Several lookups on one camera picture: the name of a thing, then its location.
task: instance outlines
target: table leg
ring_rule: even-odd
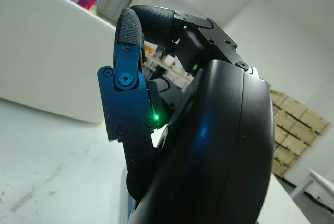
[[[313,180],[310,175],[306,177],[302,184],[300,184],[292,193],[290,197],[292,199],[297,199],[301,194],[305,192],[305,190],[312,184]]]

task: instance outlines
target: white table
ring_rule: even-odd
[[[272,174],[259,224],[310,224],[296,203]]]
[[[305,190],[313,183],[317,183],[321,188],[323,188],[329,195],[334,197],[334,184],[328,181],[326,178],[322,177],[320,174],[316,173],[309,168],[309,175],[292,193],[290,194],[292,199],[298,198]]]

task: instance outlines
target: cardboard box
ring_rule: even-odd
[[[286,170],[288,169],[287,166],[280,164],[277,160],[273,160],[272,162],[272,173],[277,175],[278,177],[282,177]]]
[[[287,97],[282,92],[271,91],[270,93],[271,93],[272,103],[277,106],[280,106],[282,102],[285,100],[285,98]]]
[[[280,105],[280,108],[284,111],[290,113],[292,116],[299,119],[307,110],[307,107],[298,101],[292,99],[291,97],[287,97],[283,103]]]
[[[329,122],[320,117],[318,114],[308,109],[300,118],[300,121],[308,125],[320,134],[324,134],[328,129]]]
[[[275,114],[278,111],[278,107],[275,105],[272,105],[272,112]]]
[[[318,134],[301,122],[296,122],[290,129],[290,133],[309,145],[317,138]]]
[[[282,141],[286,138],[288,135],[287,131],[283,130],[282,128],[275,125],[274,127],[274,134],[275,134],[275,141],[277,143],[282,143]]]
[[[297,139],[291,134],[285,138],[281,145],[296,155],[301,155],[302,152],[307,148],[307,145],[303,141]]]
[[[274,115],[274,123],[289,131],[297,120],[279,109]]]
[[[296,155],[284,147],[277,147],[273,153],[274,158],[278,159],[282,164],[289,166],[290,163],[296,158]]]
[[[275,149],[276,149],[278,146],[279,146],[279,145],[278,145],[277,142],[274,142],[274,143],[273,143],[273,149],[274,149],[274,151],[275,151]]]

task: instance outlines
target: white wall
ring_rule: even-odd
[[[334,73],[331,72],[324,82],[319,86],[313,96],[307,102],[307,105],[321,116],[334,124]],[[285,176],[289,181],[299,184],[308,174],[311,168],[320,175],[326,177],[334,183],[334,127],[318,140],[316,144],[309,150],[296,165]],[[309,188],[315,198],[320,197],[320,201],[331,208],[334,208],[334,199],[321,190],[320,187],[313,185]]]
[[[306,103],[334,65],[333,48],[263,0],[255,0],[225,27],[237,52],[273,89]]]
[[[332,68],[334,48],[314,32],[264,0],[255,0],[224,27],[238,44],[237,52],[258,68],[274,90],[306,104],[334,124]],[[301,183],[310,167],[334,180],[334,129],[319,139],[285,176]],[[309,190],[334,208],[334,201],[312,186]]]

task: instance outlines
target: stacked cardboard boxes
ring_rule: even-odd
[[[297,159],[329,128],[328,121],[305,105],[277,91],[271,91],[275,123],[272,172],[283,177]]]

